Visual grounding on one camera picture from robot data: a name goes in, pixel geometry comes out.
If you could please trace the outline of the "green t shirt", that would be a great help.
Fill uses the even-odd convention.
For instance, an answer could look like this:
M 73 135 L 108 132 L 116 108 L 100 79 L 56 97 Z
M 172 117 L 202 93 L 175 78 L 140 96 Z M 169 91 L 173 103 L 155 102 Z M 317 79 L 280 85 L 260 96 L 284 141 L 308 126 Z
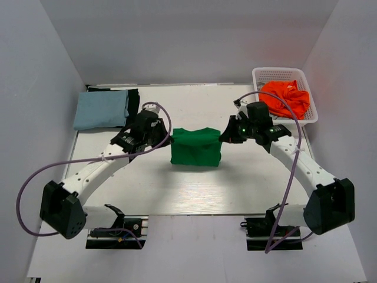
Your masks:
M 185 166 L 218 167 L 221 161 L 220 130 L 203 128 L 189 131 L 173 129 L 171 164 Z

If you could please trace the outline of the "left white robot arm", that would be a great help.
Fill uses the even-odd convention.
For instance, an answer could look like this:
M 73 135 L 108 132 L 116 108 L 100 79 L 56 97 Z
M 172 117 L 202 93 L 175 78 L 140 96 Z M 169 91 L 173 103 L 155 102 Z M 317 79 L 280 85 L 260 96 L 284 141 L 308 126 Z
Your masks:
M 83 229 L 106 229 L 111 235 L 124 230 L 124 214 L 110 204 L 87 206 L 89 197 L 118 170 L 126 167 L 146 148 L 171 144 L 158 111 L 141 110 L 133 124 L 123 128 L 100 154 L 61 183 L 50 181 L 42 194 L 41 219 L 66 239 Z

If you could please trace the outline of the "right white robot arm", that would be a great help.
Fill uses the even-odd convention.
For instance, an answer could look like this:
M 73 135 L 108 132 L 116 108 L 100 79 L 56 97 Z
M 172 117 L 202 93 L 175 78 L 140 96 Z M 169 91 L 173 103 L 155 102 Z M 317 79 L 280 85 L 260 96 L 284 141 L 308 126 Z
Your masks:
M 256 225 L 258 232 L 280 235 L 288 226 L 302 226 L 322 235 L 354 221 L 355 188 L 349 179 L 338 179 L 300 151 L 289 129 L 273 124 L 266 103 L 236 100 L 234 104 L 237 114 L 229 117 L 220 142 L 242 144 L 253 139 L 290 170 L 309 198 L 306 205 L 284 203 L 269 208 Z

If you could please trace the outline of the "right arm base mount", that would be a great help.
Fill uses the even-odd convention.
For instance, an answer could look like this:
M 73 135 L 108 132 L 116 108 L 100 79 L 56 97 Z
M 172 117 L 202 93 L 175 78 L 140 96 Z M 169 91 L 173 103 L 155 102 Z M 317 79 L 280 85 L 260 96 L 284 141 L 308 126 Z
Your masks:
M 240 227 L 246 233 L 246 245 L 248 251 L 264 251 L 267 245 L 270 232 L 275 222 L 274 212 L 279 211 L 280 204 L 269 208 L 264 216 L 245 217 L 240 222 Z M 273 248 L 274 251 L 294 251 L 302 250 L 300 231 L 295 231 L 282 243 Z

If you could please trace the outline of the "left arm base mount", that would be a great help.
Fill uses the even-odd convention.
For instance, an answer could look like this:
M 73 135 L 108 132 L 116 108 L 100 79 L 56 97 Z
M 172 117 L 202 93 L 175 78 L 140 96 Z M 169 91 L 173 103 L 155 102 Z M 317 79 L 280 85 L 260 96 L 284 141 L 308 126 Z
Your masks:
M 148 216 L 132 216 L 123 220 L 122 230 L 103 231 L 104 228 L 89 230 L 86 249 L 139 250 L 147 240 Z

